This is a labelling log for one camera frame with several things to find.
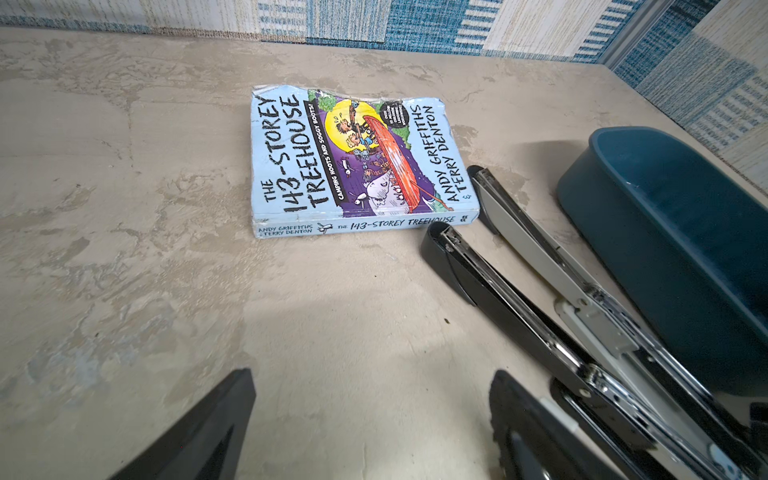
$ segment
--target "patterned wallpaper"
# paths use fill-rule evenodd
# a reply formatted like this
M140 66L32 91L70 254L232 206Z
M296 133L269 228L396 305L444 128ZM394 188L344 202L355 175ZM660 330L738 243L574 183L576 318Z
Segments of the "patterned wallpaper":
M675 0L614 71L768 191L766 0Z
M645 0L5 0L0 25L595 63Z
M0 25L598 63L655 0L4 0ZM674 0L616 74L768 191L768 0Z

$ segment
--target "blue book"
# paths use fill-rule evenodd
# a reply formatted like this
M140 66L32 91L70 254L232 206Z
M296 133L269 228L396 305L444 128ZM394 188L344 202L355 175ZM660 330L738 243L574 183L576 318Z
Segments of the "blue book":
M258 238L472 222L480 205L438 98L253 90Z

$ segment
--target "blue container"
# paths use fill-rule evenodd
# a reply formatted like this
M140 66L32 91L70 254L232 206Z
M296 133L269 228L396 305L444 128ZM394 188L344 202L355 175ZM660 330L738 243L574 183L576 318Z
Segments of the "blue container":
M693 148L647 127L595 131L558 199L702 383L768 393L768 210Z

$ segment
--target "red canoe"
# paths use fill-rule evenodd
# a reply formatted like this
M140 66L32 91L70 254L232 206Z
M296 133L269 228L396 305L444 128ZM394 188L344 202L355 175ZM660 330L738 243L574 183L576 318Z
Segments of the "red canoe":
M370 115L363 115L362 118L371 127L376 136L376 143L381 147L389 166L395 172L395 178L400 184L400 190L409 207L408 213L413 212L419 206L422 197L419 193L419 185L416 183L416 175L413 174L406 156L400 151L400 147L386 125Z

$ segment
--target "table surface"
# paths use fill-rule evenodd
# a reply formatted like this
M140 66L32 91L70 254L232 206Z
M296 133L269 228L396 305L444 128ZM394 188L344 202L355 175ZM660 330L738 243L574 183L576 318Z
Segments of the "table surface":
M660 128L727 170L600 65L0 28L5 478L106 478L244 366L238 478L500 478L494 371L539 397L548 374L422 261L424 230L254 239L250 89L285 83L440 97L465 164L613 293L554 198L590 133ZM503 240L458 230L555 316Z

